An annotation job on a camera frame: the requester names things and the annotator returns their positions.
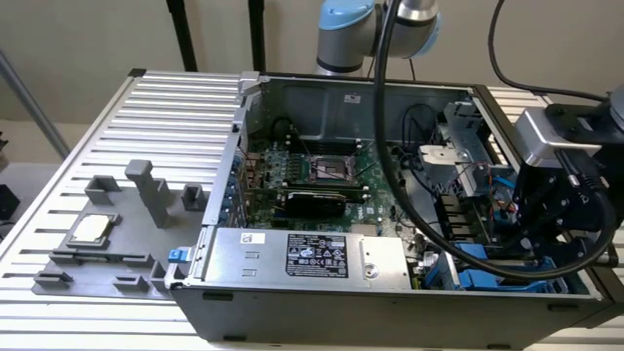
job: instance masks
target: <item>black cable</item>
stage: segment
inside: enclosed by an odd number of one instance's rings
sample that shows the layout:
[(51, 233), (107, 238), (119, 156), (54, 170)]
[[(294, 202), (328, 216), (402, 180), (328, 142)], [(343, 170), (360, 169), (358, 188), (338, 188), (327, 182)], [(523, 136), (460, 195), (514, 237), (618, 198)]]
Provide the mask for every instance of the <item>black cable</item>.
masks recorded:
[(412, 80), (416, 82), (416, 71), (414, 70), (414, 61), (410, 59), (410, 69), (412, 70)]
[(372, 65), (374, 64), (375, 64), (375, 56), (372, 57), (372, 60), (371, 60), (371, 66), (368, 66), (367, 78), (371, 78), (371, 72), (372, 72)]
[[(428, 104), (426, 104), (426, 103), (423, 103), (423, 102), (418, 102), (418, 103), (415, 103), (414, 105), (411, 105), (411, 106), (406, 109), (406, 111), (404, 111), (404, 113), (403, 113), (403, 121), (402, 121), (402, 142), (403, 142), (402, 145), (403, 145), (403, 147), (406, 147), (406, 120), (408, 119), (410, 112), (411, 112), (412, 109), (416, 108), (416, 107), (426, 107), (426, 108), (434, 113), (434, 118), (435, 118), (434, 121), (435, 121), (435, 124), (438, 125), (438, 111), (436, 111)], [(428, 140), (427, 140), (427, 133), (426, 133), (426, 131), (424, 131), (424, 128), (423, 128), (423, 126), (420, 125), (420, 123), (416, 121), (416, 119), (415, 119), (414, 117), (411, 117), (411, 119), (412, 119), (414, 124), (415, 124), (416, 127), (419, 128), (420, 137), (422, 137), (422, 139), (423, 139), (423, 142), (426, 143)], [(432, 131), (432, 133), (431, 133), (432, 135), (434, 135), (435, 131), (436, 131), (436, 127), (435, 127), (435, 125), (434, 125), (434, 131)]]
[(488, 33), (490, 62), (492, 63), (492, 69), (495, 70), (496, 77), (499, 77), (499, 79), (508, 86), (512, 86), (523, 90), (530, 90), (534, 93), (568, 95), (571, 97), (580, 97), (583, 99), (596, 100), (600, 102), (606, 101), (608, 98), (602, 97), (600, 95), (596, 95), (596, 94), (590, 94), (582, 91), (574, 91), (574, 90), (559, 89), (559, 88), (544, 88), (542, 86), (530, 86), (528, 84), (514, 82), (508, 77), (506, 77), (506, 75), (503, 74), (503, 71), (500, 70), (499, 60), (496, 59), (496, 53), (495, 53), (496, 23), (499, 22), (500, 10), (504, 4), (506, 4), (506, 0), (499, 0), (499, 3), (496, 4), (496, 8), (495, 8), (495, 14), (492, 16), (492, 22), (490, 23), (490, 33)]
[(427, 192), (431, 194), (431, 196), (434, 197), (434, 199), (438, 198), (438, 194), (436, 192), (427, 186), (427, 184), (424, 183), (423, 179), (420, 179), (419, 175), (416, 174), (416, 171), (412, 169), (412, 160), (410, 160), (410, 172), (412, 173), (412, 176), (414, 178), (416, 178), (416, 181), (419, 182), (420, 186), (423, 187), (423, 189), (427, 190)]
[(494, 265), (482, 259), (476, 258), (474, 255), (466, 253), (460, 248), (451, 244), (435, 231), (435, 229), (427, 224), (423, 217), (419, 215), (419, 212), (412, 206), (411, 200), (399, 180), (394, 174), (394, 163), (391, 159), (391, 153), (387, 149), (387, 135), (386, 135), (386, 125), (384, 125), (384, 107), (386, 107), (386, 76), (387, 76), (387, 62), (388, 62), (388, 51), (391, 48), (391, 37), (394, 30), (394, 23), (398, 18), (398, 9), (402, 0), (391, 0), (390, 9), (387, 11), (387, 18), (383, 23), (382, 37), (379, 41), (378, 53), (376, 53), (376, 76), (374, 84), (374, 116), (375, 116), (375, 141), (379, 154), (379, 163), (382, 164), (383, 174), (387, 178), (387, 183), (392, 194), (396, 198), (398, 204), (402, 207), (403, 211), (407, 213), (410, 220), (416, 225), (416, 227), (423, 232), (424, 236), (439, 245), (439, 247), (447, 251), (452, 256), (458, 257), (462, 261), (468, 263), (478, 269), (487, 271), (488, 273), (495, 274), (510, 279), (523, 279), (523, 280), (547, 280), (555, 279), (562, 276), (566, 276), (571, 273), (575, 273), (584, 269), (598, 258), (603, 255), (604, 250), (608, 248), (608, 245), (615, 236), (615, 210), (611, 206), (607, 195), (603, 192), (592, 193), (598, 205), (603, 208), (603, 230), (600, 232), (599, 239), (594, 245), (592, 252), (580, 260), (568, 263), (567, 265), (555, 268), (548, 271), (538, 272), (522, 272), (514, 269), (503, 268), (498, 265)]

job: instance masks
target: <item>blue plastic clip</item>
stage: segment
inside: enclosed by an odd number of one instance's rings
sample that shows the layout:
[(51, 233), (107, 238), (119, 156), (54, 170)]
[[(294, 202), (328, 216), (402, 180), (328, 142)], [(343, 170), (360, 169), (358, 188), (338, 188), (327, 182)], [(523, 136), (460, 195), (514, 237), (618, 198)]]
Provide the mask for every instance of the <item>blue plastic clip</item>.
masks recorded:
[(179, 250), (174, 249), (170, 252), (170, 256), (167, 257), (167, 260), (170, 263), (186, 263), (188, 258), (188, 251), (187, 250)]

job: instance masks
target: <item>black pole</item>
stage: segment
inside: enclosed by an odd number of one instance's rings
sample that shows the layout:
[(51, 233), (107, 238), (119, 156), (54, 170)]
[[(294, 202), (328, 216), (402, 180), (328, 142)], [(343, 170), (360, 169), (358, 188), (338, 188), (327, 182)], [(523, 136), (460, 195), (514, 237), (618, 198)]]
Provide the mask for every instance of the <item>black pole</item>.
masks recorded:
[(254, 70), (267, 71), (267, 54), (264, 52), (264, 0), (248, 0), (250, 32), (252, 35)]
[(195, 61), (194, 40), (191, 39), (191, 30), (188, 29), (184, 0), (167, 0), (167, 7), (172, 14), (174, 28), (176, 28), (178, 46), (180, 46), (184, 70), (187, 72), (196, 72), (198, 61)]

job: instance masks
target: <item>sticker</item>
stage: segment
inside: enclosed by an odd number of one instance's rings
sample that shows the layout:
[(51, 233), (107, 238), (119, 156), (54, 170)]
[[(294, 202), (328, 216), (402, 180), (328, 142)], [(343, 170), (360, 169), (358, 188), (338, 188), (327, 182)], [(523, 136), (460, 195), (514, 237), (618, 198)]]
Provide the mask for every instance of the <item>sticker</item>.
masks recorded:
[(348, 278), (347, 237), (288, 234), (286, 273), (290, 276)]
[(350, 94), (347, 94), (344, 96), (344, 102), (347, 104), (359, 104), (360, 101), (362, 101), (362, 95), (350, 95)]
[(264, 244), (264, 233), (242, 233), (242, 244)]

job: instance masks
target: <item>motherboard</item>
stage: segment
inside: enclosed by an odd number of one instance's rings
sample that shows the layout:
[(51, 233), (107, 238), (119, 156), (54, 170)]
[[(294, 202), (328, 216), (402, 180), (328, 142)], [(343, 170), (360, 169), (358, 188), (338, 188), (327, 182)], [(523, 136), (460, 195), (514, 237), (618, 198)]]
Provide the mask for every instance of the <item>motherboard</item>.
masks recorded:
[(310, 153), (292, 144), (251, 142), (248, 227), (394, 235), (396, 206), (372, 142), (304, 143)]

